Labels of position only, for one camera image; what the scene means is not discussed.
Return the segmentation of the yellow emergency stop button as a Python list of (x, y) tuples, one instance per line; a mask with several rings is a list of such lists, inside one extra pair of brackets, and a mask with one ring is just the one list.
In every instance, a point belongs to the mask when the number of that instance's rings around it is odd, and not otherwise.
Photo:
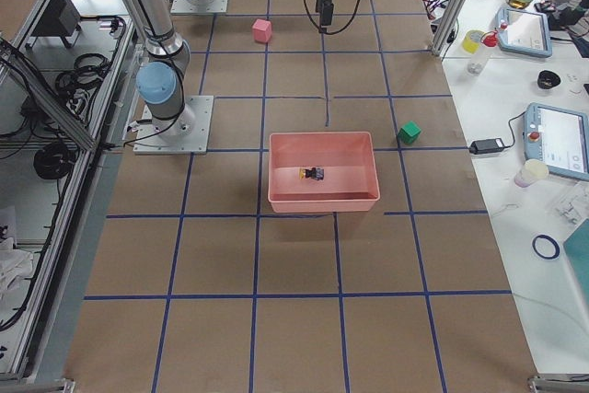
[(321, 181), (325, 177), (325, 172), (323, 168), (313, 167), (313, 168), (300, 168), (299, 169), (299, 177), (300, 179), (312, 179)]

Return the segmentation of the pink cube near centre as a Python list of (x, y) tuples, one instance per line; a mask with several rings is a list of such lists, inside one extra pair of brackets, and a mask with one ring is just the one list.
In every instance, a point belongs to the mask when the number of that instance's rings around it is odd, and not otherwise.
[(268, 43), (272, 37), (272, 23), (266, 19), (256, 19), (251, 27), (253, 40), (257, 43)]

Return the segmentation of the yellow tape roll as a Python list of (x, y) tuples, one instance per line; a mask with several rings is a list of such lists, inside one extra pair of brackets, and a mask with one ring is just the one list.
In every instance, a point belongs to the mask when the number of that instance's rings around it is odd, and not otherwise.
[(461, 42), (462, 49), (469, 54), (474, 54), (478, 49), (484, 34), (484, 31), (478, 29), (469, 30)]

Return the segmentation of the green cube near bin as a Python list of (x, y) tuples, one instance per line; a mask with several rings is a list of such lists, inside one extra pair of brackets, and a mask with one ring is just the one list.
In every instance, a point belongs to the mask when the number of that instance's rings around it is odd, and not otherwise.
[(403, 144), (413, 144), (422, 134), (422, 128), (415, 121), (407, 121), (398, 131), (397, 138)]

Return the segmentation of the red capped squeeze bottle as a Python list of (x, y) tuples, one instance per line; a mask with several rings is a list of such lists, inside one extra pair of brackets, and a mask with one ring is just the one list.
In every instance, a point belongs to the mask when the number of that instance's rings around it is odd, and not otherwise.
[(507, 28), (507, 22), (502, 20), (495, 30), (482, 35), (477, 50), (475, 50), (468, 62), (467, 70), (469, 73), (478, 75), (483, 71), (499, 43), (499, 34)]

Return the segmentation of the pink plastic bin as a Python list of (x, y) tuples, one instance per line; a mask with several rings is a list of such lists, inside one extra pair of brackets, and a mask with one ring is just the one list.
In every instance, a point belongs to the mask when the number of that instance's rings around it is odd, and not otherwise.
[(363, 212), (380, 196), (369, 132), (270, 135), (268, 201), (274, 212)]

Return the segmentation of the upper teach pendant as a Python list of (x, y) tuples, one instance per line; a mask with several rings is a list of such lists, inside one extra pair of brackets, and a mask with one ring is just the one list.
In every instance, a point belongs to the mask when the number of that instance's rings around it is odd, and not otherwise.
[(545, 14), (502, 7), (497, 11), (495, 20), (499, 29), (499, 46), (503, 51), (537, 58), (552, 55), (549, 22)]

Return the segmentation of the teach pendant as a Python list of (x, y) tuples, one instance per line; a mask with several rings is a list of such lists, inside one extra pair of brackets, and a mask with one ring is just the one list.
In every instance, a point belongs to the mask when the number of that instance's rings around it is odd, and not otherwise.
[(565, 178), (588, 180), (588, 116), (541, 103), (524, 113), (524, 155)]
[(497, 11), (495, 20), (499, 29), (499, 46), (503, 51), (537, 58), (552, 55), (549, 22), (545, 14), (502, 7)]

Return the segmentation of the black power adapter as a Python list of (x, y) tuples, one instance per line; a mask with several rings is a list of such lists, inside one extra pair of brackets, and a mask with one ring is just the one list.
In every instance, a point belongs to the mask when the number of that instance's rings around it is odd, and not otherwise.
[(468, 147), (472, 155), (487, 155), (500, 153), (506, 148), (501, 138), (474, 140)]

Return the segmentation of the white paper cup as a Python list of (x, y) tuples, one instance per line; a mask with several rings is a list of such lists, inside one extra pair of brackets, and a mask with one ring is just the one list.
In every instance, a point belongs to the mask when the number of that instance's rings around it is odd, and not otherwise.
[(538, 159), (528, 159), (514, 176), (514, 184), (527, 188), (549, 175), (548, 166)]

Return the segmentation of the lower teach pendant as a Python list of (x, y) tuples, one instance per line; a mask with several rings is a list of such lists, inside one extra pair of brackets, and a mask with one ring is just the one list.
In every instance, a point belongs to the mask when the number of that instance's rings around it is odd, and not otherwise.
[(524, 155), (565, 178), (588, 180), (588, 116), (541, 103), (524, 113)]

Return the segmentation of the teal box corner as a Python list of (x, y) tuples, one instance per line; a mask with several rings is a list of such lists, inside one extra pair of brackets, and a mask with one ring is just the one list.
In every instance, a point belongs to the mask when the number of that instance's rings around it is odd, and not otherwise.
[(565, 240), (564, 249), (585, 300), (588, 300), (589, 235), (588, 220), (582, 221)]

